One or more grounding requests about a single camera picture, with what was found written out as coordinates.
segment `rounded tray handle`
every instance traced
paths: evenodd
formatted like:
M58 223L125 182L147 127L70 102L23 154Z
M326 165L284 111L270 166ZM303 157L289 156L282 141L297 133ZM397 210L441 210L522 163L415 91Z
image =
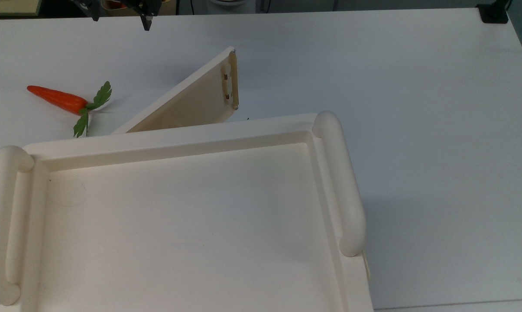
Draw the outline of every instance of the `rounded tray handle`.
M16 176L18 172L30 171L33 164L33 158L22 148L0 149L0 304L4 306L13 304L20 296L19 286L7 281L5 263Z
M344 233L340 240L340 251L347 257L353 257L364 249L366 220L344 131L338 117L326 110L314 119L313 133L324 144L332 185L336 192Z

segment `carrot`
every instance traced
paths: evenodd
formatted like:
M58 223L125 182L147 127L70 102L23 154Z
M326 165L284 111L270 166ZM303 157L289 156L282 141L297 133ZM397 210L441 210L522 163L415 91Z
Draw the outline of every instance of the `carrot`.
M29 85L27 89L45 101L76 115L80 115L80 109L85 108L88 103L88 101L83 97L44 87L38 87L37 85Z
M78 122L74 126L74 136L79 138L86 131L86 136L89 128L89 111L100 108L110 99L112 89L109 81L97 91L97 95L93 98L92 103L88 103L86 99L74 94L65 93L61 91L51 90L44 87L37 87L37 85L29 85L26 87L28 91L41 97L45 101L56 105L65 111L80 116Z

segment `table surface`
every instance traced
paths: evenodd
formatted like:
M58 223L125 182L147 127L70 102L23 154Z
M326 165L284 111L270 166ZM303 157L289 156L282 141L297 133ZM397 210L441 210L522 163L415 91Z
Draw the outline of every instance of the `table surface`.
M0 0L0 16L37 16L41 0Z
M229 120L340 117L376 309L522 299L522 47L476 9L0 20L0 147L72 136L27 85L110 80L105 135L230 45Z

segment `stand base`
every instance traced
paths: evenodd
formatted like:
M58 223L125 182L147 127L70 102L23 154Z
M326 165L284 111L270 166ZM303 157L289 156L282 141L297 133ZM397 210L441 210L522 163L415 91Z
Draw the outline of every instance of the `stand base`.
M493 4L477 4L480 19L486 24L507 24L509 18L504 8Z

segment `leaning tray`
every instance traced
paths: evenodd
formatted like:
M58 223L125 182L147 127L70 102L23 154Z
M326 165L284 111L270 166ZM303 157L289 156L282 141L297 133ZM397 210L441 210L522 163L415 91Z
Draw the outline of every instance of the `leaning tray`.
M0 150L0 312L372 311L330 112Z

